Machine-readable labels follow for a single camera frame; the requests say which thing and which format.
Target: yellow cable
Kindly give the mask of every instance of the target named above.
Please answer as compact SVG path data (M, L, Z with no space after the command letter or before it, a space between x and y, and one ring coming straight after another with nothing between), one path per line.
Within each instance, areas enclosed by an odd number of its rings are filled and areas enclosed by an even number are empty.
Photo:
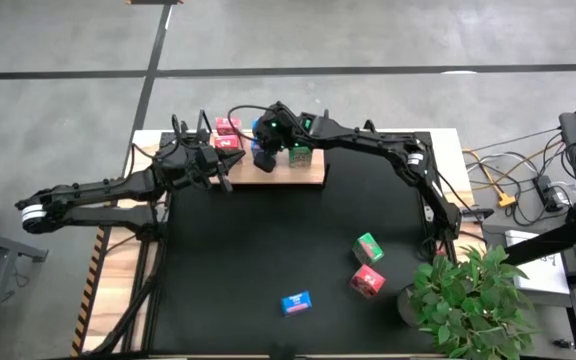
M474 152L470 149L463 149L463 150L461 150L461 152L474 156L474 158L477 159L477 162L481 163L481 159L479 158L479 155L477 155L476 152ZM481 168L481 170L483 170L484 174L488 178L488 181L490 182L490 185L492 186L492 188L495 189L495 191L497 192L497 195L499 195L499 206L500 207L510 206L510 205L514 204L515 202L517 202L517 200L515 200L514 196L510 196L510 195L506 194L504 192L504 190L501 188L501 186L495 184L495 180L492 178L492 176L488 172L488 169L486 169L484 166L480 166L480 168Z
M472 188L472 191L488 189L489 187L492 187L492 186L498 186L498 185L499 185L499 181L501 181L502 179L508 177L508 175L509 175L511 172L515 171L515 169L517 169L521 164L523 164L523 163L525 163L526 161L534 158L534 157L537 156L537 155L543 154L544 152L552 149L553 147L555 147L555 146L557 146L557 145L559 145L559 144L561 144L561 143L562 143L562 141L559 140L559 141L557 141L556 143L548 146L547 148L545 148L545 149L543 149L543 150L539 150L538 152L536 152L536 153L528 156L527 158L521 160L520 162L518 162L515 166L513 166L512 168L510 168L510 170L506 171L503 175L501 175L497 180L493 181L491 184L489 184L489 185L484 185L484 186L479 186L479 187L476 187L476 188Z

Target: yellow and black tape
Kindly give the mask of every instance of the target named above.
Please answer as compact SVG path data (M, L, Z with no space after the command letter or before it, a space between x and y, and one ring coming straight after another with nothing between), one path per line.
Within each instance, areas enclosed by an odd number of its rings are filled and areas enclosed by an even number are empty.
M101 263L103 259L102 250L104 245L108 242L110 229L98 228L97 237L95 239L95 246L90 257L90 265L88 266L88 275L86 276L86 285L84 286L84 294L81 298L81 308L79 309L79 316L77 317L77 326L75 327L75 337L72 340L72 349L70 356L79 356L83 350L84 339L86 337L86 330L90 321L92 313L92 303L95 292L97 290L97 282L101 275Z

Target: green plant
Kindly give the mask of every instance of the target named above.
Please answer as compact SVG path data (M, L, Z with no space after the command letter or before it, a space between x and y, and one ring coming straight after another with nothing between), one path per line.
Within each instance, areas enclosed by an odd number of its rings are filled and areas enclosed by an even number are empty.
M520 307L534 309L512 278L527 276L502 264L508 255L501 246L483 257L474 247L466 250L468 262L455 266L435 256L432 266L417 269L414 289L407 291L419 330L430 333L437 349L451 358L519 359L535 332Z

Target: gray floor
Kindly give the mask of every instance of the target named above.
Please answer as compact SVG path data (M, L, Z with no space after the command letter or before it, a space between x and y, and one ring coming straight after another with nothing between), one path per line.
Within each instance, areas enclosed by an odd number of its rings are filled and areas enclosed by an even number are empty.
M145 70L161 14L121 0L0 0L0 72ZM189 0L173 8L159 68L570 63L576 0ZM31 285L4 304L0 359L68 354L93 241L86 229L30 236L12 204L44 187L118 175L142 85L0 80L0 234L51 250L42 266L19 261ZM173 112L194 124L200 108L212 117L276 100L328 108L344 125L455 127L462 146L477 147L557 126L559 113L576 110L576 72L157 79L144 128L168 128ZM245 125L255 116L240 115ZM482 155L530 154L550 136ZM572 183L559 164L548 173ZM538 214L534 197L522 199L527 215ZM495 195L476 199L494 206ZM490 223L510 224L502 214Z

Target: plant pot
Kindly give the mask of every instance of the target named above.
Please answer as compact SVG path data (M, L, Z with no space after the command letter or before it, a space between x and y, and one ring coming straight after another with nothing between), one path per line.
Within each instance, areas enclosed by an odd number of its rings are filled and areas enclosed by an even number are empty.
M401 290L401 293L397 296L397 310L399 310L399 316L404 320L404 322L411 327L417 328L417 315L410 305L410 294L413 290L412 285L408 285Z

